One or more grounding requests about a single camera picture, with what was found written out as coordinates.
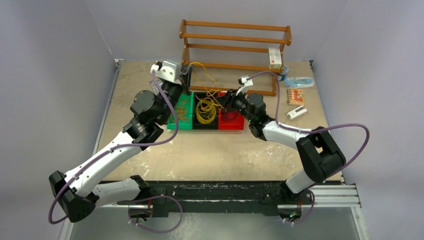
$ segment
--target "cable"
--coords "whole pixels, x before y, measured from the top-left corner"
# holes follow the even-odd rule
[[[302,197],[299,198],[299,204],[297,205],[299,209],[302,209]]]
[[[153,200],[153,199],[160,199],[160,198],[165,198],[165,199],[172,200],[178,206],[179,212],[181,214],[180,214],[179,220],[178,220],[178,222],[176,223],[175,226],[173,226],[172,228],[170,228],[168,230],[156,230],[156,229],[152,229],[152,228],[143,226],[143,225],[138,224],[137,222],[135,222],[134,220],[131,219],[131,214],[130,214],[130,210],[131,209],[130,208],[128,208],[128,218],[129,218],[129,222],[128,223],[132,223],[132,224],[134,224],[135,226],[137,226],[137,227],[139,227],[141,229],[144,229],[144,230],[150,231],[152,233],[156,233],[156,234],[166,234],[166,233],[172,232],[173,230],[175,230],[176,228],[178,228],[178,226],[181,224],[181,221],[183,220],[183,207],[181,206],[181,204],[175,198],[170,197],[170,196],[166,196],[166,195],[159,195],[159,196],[148,197],[148,198],[141,199],[141,200],[132,200],[132,201],[129,201],[129,202],[130,203],[133,203],[133,204],[137,204],[137,203],[142,203],[142,202],[145,202],[145,201],[150,201],[150,200]]]
[[[278,76],[272,71],[261,71],[261,72],[258,72],[255,75],[249,77],[248,80],[253,79],[253,78],[255,78],[255,77],[257,77],[261,74],[265,74],[265,73],[272,74],[275,77],[275,81],[277,83],[277,107],[275,109],[275,122],[278,124],[278,126],[280,128],[285,129],[285,130],[289,130],[289,131],[292,131],[292,132],[296,132],[296,133],[301,133],[301,134],[319,134],[319,133],[323,133],[323,132],[326,132],[326,131],[330,131],[330,130],[334,130],[334,129],[347,128],[347,127],[360,127],[360,128],[363,128],[365,130],[365,140],[363,141],[363,144],[360,146],[359,150],[355,153],[355,155],[353,155],[353,157],[348,162],[346,162],[346,164],[344,166],[337,169],[333,174],[329,175],[329,177],[331,177],[334,174],[342,171],[347,166],[349,166],[351,163],[353,163],[353,161],[355,161],[355,159],[357,159],[357,157],[362,153],[362,151],[367,146],[368,141],[370,140],[370,130],[368,129],[368,127],[366,127],[365,125],[360,124],[360,123],[345,123],[345,124],[339,124],[339,125],[321,128],[321,129],[318,129],[318,130],[306,131],[306,130],[302,130],[302,129],[299,130],[299,129],[296,129],[296,128],[292,128],[292,127],[288,127],[288,126],[283,125],[282,123],[280,123],[278,121],[278,113],[279,113],[279,107],[280,107],[280,83],[278,81],[278,79],[279,79]],[[296,223],[299,223],[299,222],[303,221],[305,218],[307,218],[311,214],[312,209],[314,208],[315,195],[309,188],[308,188],[308,190],[312,195],[312,205],[311,205],[309,211],[305,214],[305,216],[302,217],[299,221],[296,221]]]
[[[196,104],[196,119],[201,124],[211,124],[217,116],[217,107],[210,97],[199,99]]]
[[[312,213],[312,209],[314,209],[314,206],[315,206],[315,194],[309,188],[308,188],[308,191],[309,191],[310,195],[312,196],[312,204],[310,205],[310,208],[307,211],[307,213],[303,217],[301,217],[299,220],[293,221],[292,224],[299,224],[302,221],[304,221]]]
[[[170,100],[168,99],[167,95],[165,94],[165,92],[162,90],[161,86],[159,86],[158,81],[156,80],[156,75],[155,72],[151,73],[151,79],[153,80],[154,85],[157,87],[157,89],[159,90],[160,95],[162,95],[163,99],[166,102],[166,105],[169,107],[172,116],[174,117],[174,119],[177,119],[177,113],[174,110],[174,107],[172,106]],[[114,151],[116,149],[119,148],[125,148],[125,147],[150,147],[150,146],[157,146],[157,145],[161,145],[161,144],[165,144],[168,143],[169,141],[171,141],[172,139],[175,138],[175,136],[177,135],[178,132],[178,128],[179,128],[179,121],[175,121],[175,131],[174,133],[166,140],[163,141],[158,141],[158,142],[149,142],[149,143],[128,143],[128,144],[121,144],[121,145],[116,145],[114,147],[111,147],[110,150]],[[56,194],[56,197],[53,200],[53,203],[50,206],[50,209],[48,211],[48,222],[50,224],[58,224],[62,221],[64,221],[68,216],[64,216],[59,220],[53,220],[53,209],[55,208],[56,203],[58,203],[59,198],[64,194],[65,190],[85,171],[87,170],[91,165],[93,165],[94,163],[96,163],[97,161],[99,161],[100,159],[102,159],[104,156],[108,155],[110,153],[110,151],[104,151],[101,154],[99,154],[97,157],[93,158],[90,162],[88,162],[85,166],[83,166],[76,174],[73,178],[71,178],[67,183],[65,183],[65,185],[59,190],[59,192]]]
[[[147,210],[149,211],[149,213],[150,213],[150,214],[152,213],[152,209],[151,209],[152,202],[153,202],[153,200],[152,200],[152,199],[150,199],[150,200],[148,201],[148,205],[147,205]]]
[[[225,109],[221,104],[218,103],[218,101],[214,97],[214,95],[217,92],[220,92],[220,89],[218,87],[217,81],[208,74],[208,71],[206,70],[206,67],[203,64],[201,64],[200,62],[192,62],[188,65],[194,65],[194,64],[202,66],[205,72],[204,75],[212,79],[212,81],[215,83],[216,87],[218,88],[218,89],[207,89],[205,86],[203,86],[203,88],[206,91],[206,97],[199,98],[198,96],[196,96],[197,100],[199,101],[195,107],[197,121],[200,124],[211,124],[214,122],[215,118],[217,117],[217,107],[220,107],[221,109]],[[199,82],[202,82],[194,72],[192,72],[191,74]]]

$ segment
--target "small box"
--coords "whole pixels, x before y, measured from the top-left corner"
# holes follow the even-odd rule
[[[283,61],[281,59],[281,52],[279,48],[268,47],[269,53],[269,69],[281,69]]]

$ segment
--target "yellow wire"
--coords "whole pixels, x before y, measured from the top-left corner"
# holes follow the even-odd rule
[[[189,65],[194,65],[194,64],[202,66],[202,68],[204,69],[204,76],[212,79],[212,81],[215,83],[215,85],[218,88],[218,89],[209,89],[208,90],[205,86],[203,86],[204,89],[206,90],[206,97],[199,98],[198,96],[196,96],[197,100],[199,100],[199,102],[197,103],[196,108],[195,108],[196,109],[197,121],[201,124],[210,124],[215,120],[215,117],[217,115],[217,108],[216,107],[220,107],[220,108],[224,109],[224,107],[221,104],[219,104],[218,101],[214,97],[214,94],[216,94],[217,92],[220,92],[220,90],[219,90],[217,81],[208,74],[206,67],[203,66],[203,64],[201,64],[200,62],[192,62]],[[192,72],[191,74],[199,82],[202,82],[194,72]]]

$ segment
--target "tabletop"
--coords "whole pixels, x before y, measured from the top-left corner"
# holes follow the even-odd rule
[[[152,61],[125,61],[121,67],[113,91],[99,149],[107,145],[133,117],[130,106],[134,96],[141,90],[151,90],[150,68]],[[288,77],[314,78],[307,61],[284,62],[288,65]],[[201,82],[192,84],[216,86],[204,76],[204,70],[196,67],[194,72]],[[219,87],[238,87],[238,78],[242,75],[252,76],[254,71],[208,68],[207,73],[213,77]],[[271,76],[263,74],[253,79],[255,90],[272,89]],[[280,105],[278,120],[282,123],[314,129],[327,127],[327,120],[318,89],[315,86],[303,88],[307,113],[289,120],[286,114],[296,106],[287,103],[287,88],[280,84]],[[277,97],[264,96],[266,111],[275,116]],[[296,150],[276,142],[262,141],[255,138],[244,122],[244,130],[180,130],[169,143],[147,148],[132,157],[104,180],[120,181],[132,175],[140,175],[145,180],[186,180],[186,181],[263,181],[285,180],[298,170],[302,163]],[[172,135],[172,130],[162,126],[164,133],[158,141]],[[339,173],[330,180],[339,181]]]

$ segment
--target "white wall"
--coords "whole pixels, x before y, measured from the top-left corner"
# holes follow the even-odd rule
[[[91,155],[114,60],[83,0],[0,1],[0,43],[0,239],[57,239],[48,177]]]
[[[285,60],[315,59],[347,0],[86,0],[115,58],[180,60],[182,19],[193,21],[291,26],[292,44]],[[223,29],[234,33],[234,29]],[[240,52],[193,49],[206,61],[238,62]],[[199,60],[191,54],[193,60]]]
[[[371,132],[344,174],[372,239],[424,235],[423,14],[419,0],[350,0],[314,62],[329,124]],[[358,129],[332,133],[349,157],[364,139]]]

